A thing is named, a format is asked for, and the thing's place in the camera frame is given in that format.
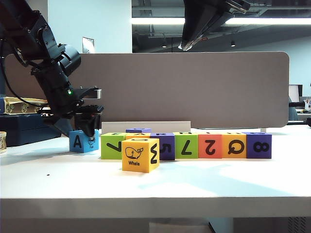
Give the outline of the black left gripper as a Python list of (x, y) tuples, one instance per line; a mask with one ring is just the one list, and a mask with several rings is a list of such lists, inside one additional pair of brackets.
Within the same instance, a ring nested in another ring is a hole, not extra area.
[(53, 127), (65, 136), (69, 136), (69, 132), (73, 131), (70, 122), (73, 118), (76, 130), (82, 130), (89, 139), (94, 139), (95, 129), (100, 127), (103, 109), (101, 105), (78, 106), (73, 112), (58, 116), (49, 107), (44, 107), (40, 114), (46, 124), (53, 124)]

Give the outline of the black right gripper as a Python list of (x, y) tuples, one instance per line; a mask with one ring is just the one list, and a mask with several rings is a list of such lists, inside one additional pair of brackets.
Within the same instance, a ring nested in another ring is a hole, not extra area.
[(235, 13), (246, 14), (250, 6), (244, 0), (185, 0), (185, 23), (178, 48), (190, 50), (226, 19), (235, 17)]

